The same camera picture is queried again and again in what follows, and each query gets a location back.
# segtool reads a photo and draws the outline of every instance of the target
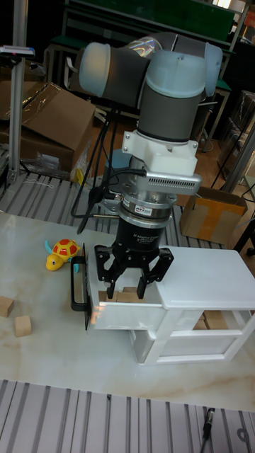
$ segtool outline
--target marble table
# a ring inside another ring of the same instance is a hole
[[[60,239],[110,244],[111,235],[0,212],[0,295],[15,299],[0,318],[0,379],[102,393],[255,411],[255,336],[231,362],[141,367],[127,331],[85,331],[84,314],[70,308],[70,268],[45,268]],[[75,275],[81,299],[81,273]],[[15,316],[29,315],[33,332],[16,338]]]

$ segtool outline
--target yellow toy turtle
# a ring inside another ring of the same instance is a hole
[[[79,252],[81,247],[75,241],[70,239],[62,239],[58,241],[53,249],[50,248],[48,241],[45,241],[45,249],[49,253],[46,261],[46,268],[48,270],[57,270],[63,266]],[[74,272],[78,272],[79,265],[74,264]]]

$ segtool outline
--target wooden block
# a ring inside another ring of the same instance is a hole
[[[206,319],[224,319],[220,310],[205,310],[204,315]]]
[[[205,324],[207,327],[213,331],[226,331],[228,329],[227,324],[224,319],[206,319]]]
[[[106,291],[98,291],[98,297],[100,302],[116,302],[118,291],[114,291],[113,298],[109,299]]]
[[[31,334],[31,320],[29,316],[17,316],[15,318],[16,337],[24,337]]]
[[[194,327],[193,330],[194,330],[194,331],[206,331],[206,330],[207,330],[207,327],[206,327],[205,322],[204,322],[202,319],[200,319],[200,320],[197,322],[197,324],[195,325],[195,327]]]
[[[137,288],[136,286],[125,286],[123,288],[123,292],[136,292]]]
[[[131,304],[144,304],[146,299],[139,299],[136,292],[119,292],[117,302],[127,302]]]
[[[8,318],[13,309],[14,300],[9,297],[0,296],[0,316]]]

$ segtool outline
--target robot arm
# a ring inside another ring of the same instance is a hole
[[[126,268],[141,269],[137,295],[143,298],[147,284],[161,281],[174,259],[159,242],[176,194],[193,195],[201,184],[194,175],[198,143],[189,138],[199,102],[215,91],[222,51],[160,33],[120,49],[91,43],[79,58],[82,90],[140,109],[137,130],[125,132],[122,150],[132,154],[130,168],[146,175],[131,175],[123,185],[116,240],[95,253],[110,299]]]

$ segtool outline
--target cable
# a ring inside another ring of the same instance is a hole
[[[101,140],[101,137],[102,137],[102,134],[104,133],[104,130],[105,130],[105,129],[108,129],[108,126],[109,126],[109,124],[108,124],[108,119],[109,119],[110,114],[107,114],[107,116],[106,116],[106,121],[104,122],[104,124],[102,125],[102,128],[100,129],[100,132],[99,132],[99,134],[98,134],[98,138],[96,139],[96,143],[95,143],[95,146],[94,146],[94,148],[93,148],[93,151],[92,151],[91,158],[90,158],[90,160],[89,160],[88,166],[87,166],[87,168],[86,168],[86,172],[85,172],[83,181],[82,181],[82,183],[81,183],[79,192],[78,192],[77,197],[76,197],[76,199],[75,199],[75,201],[74,201],[74,204],[72,205],[71,215],[72,215],[75,219],[82,219],[82,218],[84,217],[84,215],[77,215],[77,214],[76,214],[76,210],[77,210],[77,208],[78,208],[79,199],[80,199],[80,197],[81,197],[82,190],[83,190],[83,188],[84,188],[84,186],[85,186],[85,182],[86,182],[86,179],[87,179],[87,177],[88,177],[89,171],[90,171],[90,169],[91,169],[92,162],[93,162],[94,157],[95,157],[95,155],[96,155],[96,150],[97,150],[98,144],[99,144],[99,142],[100,142],[100,140]]]
[[[250,201],[250,203],[255,203],[254,200],[249,200],[248,198],[243,197],[245,201]]]
[[[107,161],[108,161],[108,163],[109,163],[109,158],[108,158],[108,156],[107,156],[106,149],[105,149],[104,145],[103,145],[103,153],[104,153],[104,155],[106,156],[106,159],[107,159]],[[116,172],[116,170],[113,168],[113,166],[112,166],[111,169],[112,169],[112,171],[113,171],[114,173]],[[118,178],[117,176],[116,176],[116,178],[117,178],[117,183],[111,183],[110,185],[117,185],[117,184],[119,184],[120,180],[119,180],[119,178]]]
[[[101,136],[101,143],[100,143],[100,147],[99,147],[99,150],[98,150],[98,156],[97,156],[97,160],[96,160],[95,174],[94,174],[94,177],[93,177],[93,185],[92,185],[93,188],[96,187],[96,177],[97,177],[97,174],[98,174],[98,167],[99,167],[101,152],[102,152],[102,149],[103,149],[103,141],[104,141],[104,139],[106,137],[107,131],[108,130],[106,129],[105,132]]]
[[[120,175],[121,173],[127,173],[127,174],[132,174],[132,175],[138,175],[138,176],[146,176],[146,170],[132,170],[131,168],[124,168],[123,170],[116,171],[113,175],[110,175],[110,178],[114,178],[116,175]],[[109,181],[104,181],[102,184],[95,188],[95,192],[92,193],[92,196],[89,200],[89,206],[87,208],[86,214],[83,216],[83,219],[81,221],[81,224],[79,225],[79,228],[77,229],[77,234],[82,233],[84,230],[86,223],[89,220],[90,213],[92,209],[94,208],[94,205],[101,201],[103,199],[104,192],[108,189]]]
[[[111,167],[112,167],[112,162],[113,162],[113,145],[114,145],[116,130],[117,130],[117,126],[118,126],[119,115],[120,115],[120,110],[118,111],[118,114],[115,119],[113,133],[112,133],[112,137],[111,137],[111,141],[110,141],[110,151],[109,151],[109,160],[108,160],[109,164],[108,164],[108,171],[106,174],[106,181],[102,181],[102,183],[98,187],[93,185],[93,187],[89,193],[89,205],[87,207],[86,214],[83,216],[81,224],[79,225],[79,227],[77,229],[77,234],[80,234],[84,230],[84,228],[89,220],[89,215],[90,215],[92,209],[94,208],[94,205],[97,202],[102,201],[104,192],[106,191],[106,188],[108,188],[109,180],[111,179]]]
[[[20,165],[24,168],[24,170],[27,172],[27,173],[30,173],[30,170],[28,170],[28,167],[20,160]]]
[[[205,424],[203,426],[203,441],[202,441],[200,453],[203,453],[205,451],[206,442],[208,441],[208,439],[210,437],[214,413],[215,413],[215,409],[210,408],[210,409],[208,409],[208,412],[206,414]]]
[[[248,193],[250,190],[252,190],[254,188],[254,186],[255,186],[255,183],[252,184],[252,186],[246,192],[242,193],[241,197],[243,197],[246,193]]]
[[[38,184],[38,185],[46,185],[50,189],[54,189],[54,185],[53,184],[39,183],[36,179],[27,179],[26,181],[23,181],[23,184],[27,184],[27,183]]]

